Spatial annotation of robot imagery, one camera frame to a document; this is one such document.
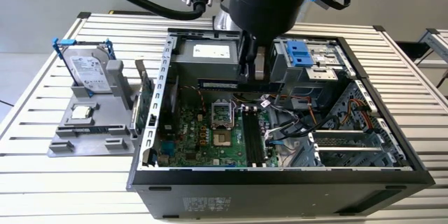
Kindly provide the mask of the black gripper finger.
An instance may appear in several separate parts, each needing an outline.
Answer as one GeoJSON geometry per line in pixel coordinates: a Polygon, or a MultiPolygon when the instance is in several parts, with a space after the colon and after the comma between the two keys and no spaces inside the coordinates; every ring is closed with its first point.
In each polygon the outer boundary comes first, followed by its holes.
{"type": "Polygon", "coordinates": [[[269,83],[269,46],[247,31],[241,31],[238,42],[237,81],[239,84],[262,85],[269,83]]]}

